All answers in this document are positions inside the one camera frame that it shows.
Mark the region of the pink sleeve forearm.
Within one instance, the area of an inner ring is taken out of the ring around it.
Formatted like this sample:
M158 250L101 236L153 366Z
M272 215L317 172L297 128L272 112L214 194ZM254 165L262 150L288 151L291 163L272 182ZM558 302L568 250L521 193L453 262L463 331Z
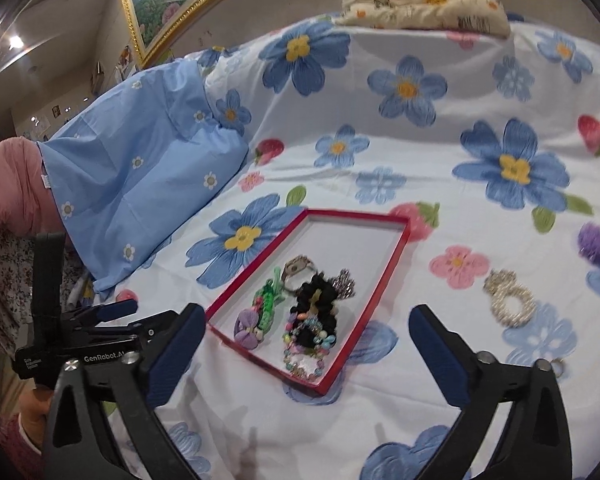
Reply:
M0 142L0 232L18 237L62 232L38 144L22 136Z

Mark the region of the left hand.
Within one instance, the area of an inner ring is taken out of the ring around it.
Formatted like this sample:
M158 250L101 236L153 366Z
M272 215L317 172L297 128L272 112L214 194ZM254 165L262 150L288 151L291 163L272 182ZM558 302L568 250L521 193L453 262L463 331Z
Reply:
M49 388L35 387L25 391L19 398L20 425L24 434L39 450L43 446L53 395L53 390Z

